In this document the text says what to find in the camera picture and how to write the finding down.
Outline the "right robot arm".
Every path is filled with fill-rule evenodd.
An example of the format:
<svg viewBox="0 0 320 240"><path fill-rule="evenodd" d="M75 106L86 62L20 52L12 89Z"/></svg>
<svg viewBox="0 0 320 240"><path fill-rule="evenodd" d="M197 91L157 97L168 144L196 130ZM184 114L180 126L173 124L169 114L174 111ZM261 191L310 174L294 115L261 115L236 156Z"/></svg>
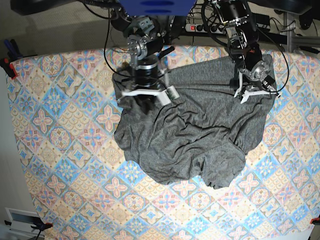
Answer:
<svg viewBox="0 0 320 240"><path fill-rule="evenodd" d="M170 39L169 30L173 16L142 15L130 16L122 7L111 11L111 25L123 33L130 56L129 85L121 91L121 96L135 97L140 105L157 99L163 106L179 97L169 83L169 70L162 58L174 51L174 47L163 49Z"/></svg>

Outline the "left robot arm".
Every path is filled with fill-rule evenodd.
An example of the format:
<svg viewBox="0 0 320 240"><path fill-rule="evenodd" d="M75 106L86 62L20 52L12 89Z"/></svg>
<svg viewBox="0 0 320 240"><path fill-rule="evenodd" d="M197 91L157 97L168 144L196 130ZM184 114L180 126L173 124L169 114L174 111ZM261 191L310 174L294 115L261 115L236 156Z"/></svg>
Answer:
<svg viewBox="0 0 320 240"><path fill-rule="evenodd" d="M213 8L218 19L218 29L226 35L223 43L213 35L206 16L206 7ZM252 12L245 0L205 0L201 7L204 29L218 44L223 46L234 63L234 77L229 85L235 90L234 97L245 103L251 96L275 95L276 81L270 76L271 65L263 60L258 44L259 33Z"/></svg>

